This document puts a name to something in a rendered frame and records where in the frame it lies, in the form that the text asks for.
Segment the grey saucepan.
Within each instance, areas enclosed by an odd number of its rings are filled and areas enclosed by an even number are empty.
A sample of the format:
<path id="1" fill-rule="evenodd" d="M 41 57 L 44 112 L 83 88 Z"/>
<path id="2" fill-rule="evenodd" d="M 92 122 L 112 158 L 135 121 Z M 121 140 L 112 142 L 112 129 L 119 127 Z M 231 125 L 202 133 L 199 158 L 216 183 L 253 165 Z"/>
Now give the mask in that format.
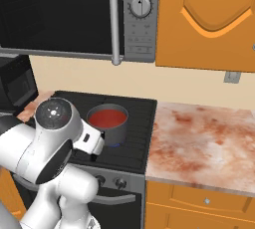
<path id="1" fill-rule="evenodd" d="M 105 133 L 105 145 L 106 146 L 118 146 L 118 145 L 124 143 L 126 140 L 127 128 L 128 128 L 128 111 L 120 105 L 102 104 L 102 105 L 92 108 L 87 113 L 87 123 L 88 124 L 90 124 L 89 118 L 92 115 L 92 113 L 95 113 L 100 110 L 118 110 L 120 112 L 123 112 L 127 116 L 126 121 L 116 127 L 102 128 L 102 127 L 94 126 L 96 129 L 103 131 Z"/>

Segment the red marinara sauce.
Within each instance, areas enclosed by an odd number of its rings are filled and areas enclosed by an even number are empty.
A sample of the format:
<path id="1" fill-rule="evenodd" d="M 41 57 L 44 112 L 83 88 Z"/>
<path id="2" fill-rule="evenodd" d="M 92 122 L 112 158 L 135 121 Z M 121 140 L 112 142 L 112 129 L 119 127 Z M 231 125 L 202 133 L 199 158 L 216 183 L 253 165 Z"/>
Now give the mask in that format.
<path id="1" fill-rule="evenodd" d="M 109 128 L 116 127 L 125 122 L 127 116 L 118 110 L 100 110 L 89 118 L 89 123 L 96 127 Z"/>

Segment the grey and black microwave oven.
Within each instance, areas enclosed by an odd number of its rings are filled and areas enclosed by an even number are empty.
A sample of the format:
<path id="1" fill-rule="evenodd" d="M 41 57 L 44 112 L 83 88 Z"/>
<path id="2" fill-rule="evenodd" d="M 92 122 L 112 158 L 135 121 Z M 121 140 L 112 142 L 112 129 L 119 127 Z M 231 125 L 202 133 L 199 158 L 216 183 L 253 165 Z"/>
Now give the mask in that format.
<path id="1" fill-rule="evenodd" d="M 155 60 L 157 0 L 143 18 L 118 0 L 123 61 Z M 0 51 L 112 60 L 110 0 L 0 0 Z"/>

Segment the orange drawer front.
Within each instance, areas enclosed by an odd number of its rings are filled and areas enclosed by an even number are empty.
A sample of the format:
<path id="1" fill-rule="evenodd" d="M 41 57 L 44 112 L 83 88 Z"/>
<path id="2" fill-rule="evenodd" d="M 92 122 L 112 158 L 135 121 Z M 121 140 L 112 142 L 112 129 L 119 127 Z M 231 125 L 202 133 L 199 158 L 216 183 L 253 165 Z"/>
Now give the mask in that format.
<path id="1" fill-rule="evenodd" d="M 146 202 L 255 222 L 255 197 L 148 181 Z"/>

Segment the white microwave dial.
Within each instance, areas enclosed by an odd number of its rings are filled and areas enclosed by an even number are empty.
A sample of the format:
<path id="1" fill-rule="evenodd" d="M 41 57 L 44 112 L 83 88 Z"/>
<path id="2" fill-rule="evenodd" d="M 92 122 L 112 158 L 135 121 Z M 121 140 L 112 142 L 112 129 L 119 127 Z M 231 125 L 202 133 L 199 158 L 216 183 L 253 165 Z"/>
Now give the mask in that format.
<path id="1" fill-rule="evenodd" d="M 143 18 L 151 10 L 150 0 L 132 0 L 130 4 L 131 12 L 138 18 Z"/>

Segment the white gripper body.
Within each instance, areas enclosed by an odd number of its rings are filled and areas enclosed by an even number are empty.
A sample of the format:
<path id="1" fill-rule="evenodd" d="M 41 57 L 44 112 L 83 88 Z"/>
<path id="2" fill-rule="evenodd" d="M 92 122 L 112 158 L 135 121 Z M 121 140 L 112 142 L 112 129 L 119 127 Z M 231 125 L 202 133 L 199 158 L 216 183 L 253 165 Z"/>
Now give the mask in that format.
<path id="1" fill-rule="evenodd" d="M 93 137 L 94 137 L 94 141 L 93 141 L 92 154 L 100 155 L 105 145 L 105 133 L 103 131 L 96 129 L 94 131 Z"/>

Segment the orange base cupboard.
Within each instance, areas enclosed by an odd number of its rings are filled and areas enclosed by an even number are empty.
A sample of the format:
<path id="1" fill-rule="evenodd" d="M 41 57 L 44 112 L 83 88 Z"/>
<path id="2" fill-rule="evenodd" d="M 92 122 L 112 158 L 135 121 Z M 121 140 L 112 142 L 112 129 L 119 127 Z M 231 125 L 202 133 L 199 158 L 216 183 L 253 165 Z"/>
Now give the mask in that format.
<path id="1" fill-rule="evenodd" d="M 26 208 L 10 172 L 5 168 L 0 168 L 0 200 L 16 219 L 22 219 Z"/>

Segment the black toaster oven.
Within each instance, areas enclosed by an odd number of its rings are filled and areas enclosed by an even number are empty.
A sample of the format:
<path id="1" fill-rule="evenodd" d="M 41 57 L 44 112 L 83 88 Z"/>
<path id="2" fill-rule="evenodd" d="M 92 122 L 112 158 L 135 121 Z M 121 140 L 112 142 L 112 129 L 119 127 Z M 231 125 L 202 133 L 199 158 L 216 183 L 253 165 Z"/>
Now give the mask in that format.
<path id="1" fill-rule="evenodd" d="M 37 96 L 29 56 L 0 54 L 0 114 L 18 115 Z"/>

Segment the orange base cupboard door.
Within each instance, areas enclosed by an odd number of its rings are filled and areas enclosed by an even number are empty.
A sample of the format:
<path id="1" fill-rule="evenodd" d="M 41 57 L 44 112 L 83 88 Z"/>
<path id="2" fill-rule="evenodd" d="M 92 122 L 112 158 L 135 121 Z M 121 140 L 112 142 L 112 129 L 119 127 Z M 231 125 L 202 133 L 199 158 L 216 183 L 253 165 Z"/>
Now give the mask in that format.
<path id="1" fill-rule="evenodd" d="M 255 229 L 255 222 L 146 204 L 145 229 Z"/>

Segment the black stove with oven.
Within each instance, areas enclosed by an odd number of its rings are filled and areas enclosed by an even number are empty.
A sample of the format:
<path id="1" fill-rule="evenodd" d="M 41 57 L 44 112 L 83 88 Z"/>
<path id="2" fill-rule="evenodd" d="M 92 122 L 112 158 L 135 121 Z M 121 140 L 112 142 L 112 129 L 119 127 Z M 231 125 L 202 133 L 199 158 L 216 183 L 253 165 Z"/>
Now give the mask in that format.
<path id="1" fill-rule="evenodd" d="M 75 150 L 70 162 L 93 176 L 101 175 L 106 179 L 98 195 L 136 196 L 136 202 L 120 205 L 91 202 L 89 209 L 102 229 L 143 229 L 145 169 L 157 101 L 66 91 L 56 91 L 54 96 L 71 102 L 81 118 L 86 118 L 92 108 L 102 104 L 116 104 L 127 110 L 127 135 L 124 143 L 106 146 L 98 157 Z M 116 187 L 117 178 L 127 182 L 124 189 Z"/>

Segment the orange wall cupboard door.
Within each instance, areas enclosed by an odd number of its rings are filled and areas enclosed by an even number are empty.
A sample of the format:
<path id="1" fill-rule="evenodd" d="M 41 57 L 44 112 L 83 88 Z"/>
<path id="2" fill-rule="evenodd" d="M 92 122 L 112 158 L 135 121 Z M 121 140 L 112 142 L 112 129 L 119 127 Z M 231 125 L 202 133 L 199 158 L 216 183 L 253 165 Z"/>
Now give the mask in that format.
<path id="1" fill-rule="evenodd" d="M 255 0 L 158 0 L 155 63 L 255 73 Z"/>

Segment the grey wall socket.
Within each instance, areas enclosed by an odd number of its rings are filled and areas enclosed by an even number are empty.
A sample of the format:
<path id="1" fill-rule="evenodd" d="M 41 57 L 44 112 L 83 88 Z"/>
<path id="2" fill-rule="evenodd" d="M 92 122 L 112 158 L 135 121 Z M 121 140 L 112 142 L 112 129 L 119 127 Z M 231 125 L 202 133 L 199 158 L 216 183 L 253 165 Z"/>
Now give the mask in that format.
<path id="1" fill-rule="evenodd" d="M 240 81 L 240 72 L 226 72 L 224 77 L 225 83 L 238 84 Z"/>

